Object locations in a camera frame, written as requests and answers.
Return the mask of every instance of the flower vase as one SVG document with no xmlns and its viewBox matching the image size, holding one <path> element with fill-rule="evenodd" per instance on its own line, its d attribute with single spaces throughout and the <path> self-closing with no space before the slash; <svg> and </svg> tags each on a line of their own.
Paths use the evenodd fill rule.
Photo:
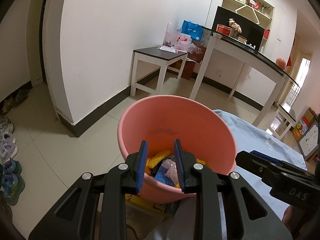
<svg viewBox="0 0 320 240">
<path fill-rule="evenodd" d="M 231 28 L 230 30 L 230 37 L 236 39 L 238 35 L 238 30 L 236 30 L 235 28 Z"/>
</svg>

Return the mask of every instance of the pink plastic bucket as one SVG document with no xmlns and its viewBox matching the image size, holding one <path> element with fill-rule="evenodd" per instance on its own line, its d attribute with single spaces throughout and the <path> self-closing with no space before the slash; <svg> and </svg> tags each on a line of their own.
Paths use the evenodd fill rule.
<svg viewBox="0 0 320 240">
<path fill-rule="evenodd" d="M 236 142 L 225 122 L 206 106 L 177 96 L 159 95 L 132 104 L 118 125 L 118 143 L 124 159 L 138 152 L 141 141 L 148 142 L 148 156 L 171 150 L 180 139 L 184 150 L 206 161 L 221 174 L 236 166 Z M 140 196 L 154 203 L 169 203 L 190 195 L 144 174 Z"/>
</svg>

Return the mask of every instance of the orange ball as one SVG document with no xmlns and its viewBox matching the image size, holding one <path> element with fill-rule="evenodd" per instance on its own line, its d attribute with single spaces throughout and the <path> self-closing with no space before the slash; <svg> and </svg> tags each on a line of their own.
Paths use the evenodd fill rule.
<svg viewBox="0 0 320 240">
<path fill-rule="evenodd" d="M 286 67 L 286 63 L 285 63 L 285 60 L 283 58 L 277 58 L 276 59 L 276 65 L 281 68 L 282 70 L 285 70 L 285 67 Z"/>
</svg>

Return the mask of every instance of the white wall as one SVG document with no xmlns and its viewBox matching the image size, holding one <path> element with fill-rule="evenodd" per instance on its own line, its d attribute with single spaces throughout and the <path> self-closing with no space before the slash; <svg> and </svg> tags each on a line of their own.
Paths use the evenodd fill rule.
<svg viewBox="0 0 320 240">
<path fill-rule="evenodd" d="M 30 81 L 26 29 L 30 0 L 15 0 L 0 24 L 0 101 Z"/>
<path fill-rule="evenodd" d="M 313 53 L 309 71 L 292 108 L 296 117 L 301 117 L 308 107 L 320 113 L 320 39 L 300 39 L 298 50 Z"/>
<path fill-rule="evenodd" d="M 133 49 L 161 44 L 169 21 L 204 25 L 210 2 L 64 0 L 61 68 L 74 123 L 129 85 Z"/>
<path fill-rule="evenodd" d="M 264 55 L 272 61 L 275 61 L 278 57 L 282 57 L 287 61 L 291 52 L 296 28 L 296 1 L 264 1 L 275 7 L 271 32 Z M 222 0 L 212 0 L 206 27 L 212 27 L 217 7 L 221 6 L 221 4 Z M 230 59 L 230 56 L 216 52 L 210 60 L 205 76 L 232 88 L 236 82 L 236 78 L 241 70 L 241 67 L 242 64 L 238 60 L 232 60 L 232 58 Z M 222 77 L 217 75 L 217 69 L 221 69 L 224 72 Z M 268 79 L 257 70 L 252 69 L 250 72 L 250 77 L 245 76 L 245 78 L 240 81 L 237 91 L 253 99 L 259 104 L 264 105 L 268 100 L 274 86 L 275 83 L 273 81 Z"/>
<path fill-rule="evenodd" d="M 47 0 L 43 20 L 43 56 L 50 96 L 55 109 L 73 122 L 64 88 L 60 60 L 60 25 L 64 0 Z"/>
<path fill-rule="evenodd" d="M 298 9 L 308 19 L 308 24 L 311 24 L 320 34 L 320 19 L 308 0 L 295 0 Z"/>
</svg>

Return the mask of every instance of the wall outlet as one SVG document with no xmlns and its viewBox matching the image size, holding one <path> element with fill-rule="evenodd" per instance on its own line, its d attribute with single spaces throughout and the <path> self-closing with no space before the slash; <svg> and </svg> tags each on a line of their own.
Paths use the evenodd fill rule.
<svg viewBox="0 0 320 240">
<path fill-rule="evenodd" d="M 223 71 L 222 71 L 221 69 L 217 69 L 217 75 L 218 75 L 219 77 L 221 77 L 222 74 L 223 74 Z"/>
</svg>

